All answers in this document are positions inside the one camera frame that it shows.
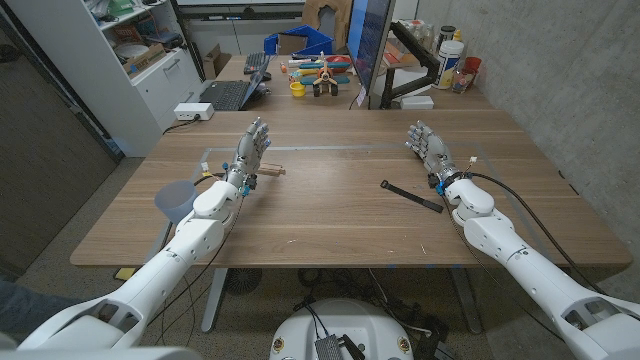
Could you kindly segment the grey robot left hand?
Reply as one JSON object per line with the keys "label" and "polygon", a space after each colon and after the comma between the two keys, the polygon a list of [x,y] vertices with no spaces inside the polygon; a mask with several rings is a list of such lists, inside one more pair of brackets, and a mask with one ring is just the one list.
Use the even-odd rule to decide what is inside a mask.
{"label": "grey robot left hand", "polygon": [[240,188],[249,178],[256,176],[262,155],[271,144],[268,131],[268,125],[260,117],[247,128],[239,140],[227,171],[228,183]]}

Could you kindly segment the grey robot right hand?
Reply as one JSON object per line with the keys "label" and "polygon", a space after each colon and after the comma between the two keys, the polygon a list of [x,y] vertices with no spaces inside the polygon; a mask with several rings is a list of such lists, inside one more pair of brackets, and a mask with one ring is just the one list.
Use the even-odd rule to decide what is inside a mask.
{"label": "grey robot right hand", "polygon": [[418,121],[410,126],[407,134],[409,140],[405,145],[423,161],[431,188],[446,189],[461,178],[449,148],[430,127]]}

